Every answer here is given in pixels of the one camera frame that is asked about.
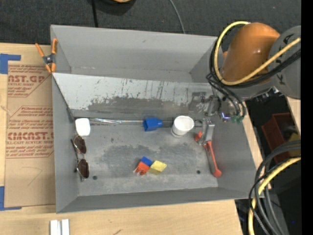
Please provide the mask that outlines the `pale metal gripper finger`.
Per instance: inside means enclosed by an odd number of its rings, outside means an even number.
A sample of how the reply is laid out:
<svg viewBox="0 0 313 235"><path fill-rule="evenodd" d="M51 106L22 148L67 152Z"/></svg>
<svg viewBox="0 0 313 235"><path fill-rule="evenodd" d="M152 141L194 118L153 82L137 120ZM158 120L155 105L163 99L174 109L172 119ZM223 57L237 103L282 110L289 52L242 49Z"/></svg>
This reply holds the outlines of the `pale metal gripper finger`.
<svg viewBox="0 0 313 235"><path fill-rule="evenodd" d="M204 119L202 121L202 141L201 141L202 145L206 143L208 129L209 129L209 119Z"/></svg>
<svg viewBox="0 0 313 235"><path fill-rule="evenodd" d="M215 130L215 126L216 126L216 124L213 121L210 121L208 123L208 131L207 131L207 140L208 141L212 141L214 130Z"/></svg>

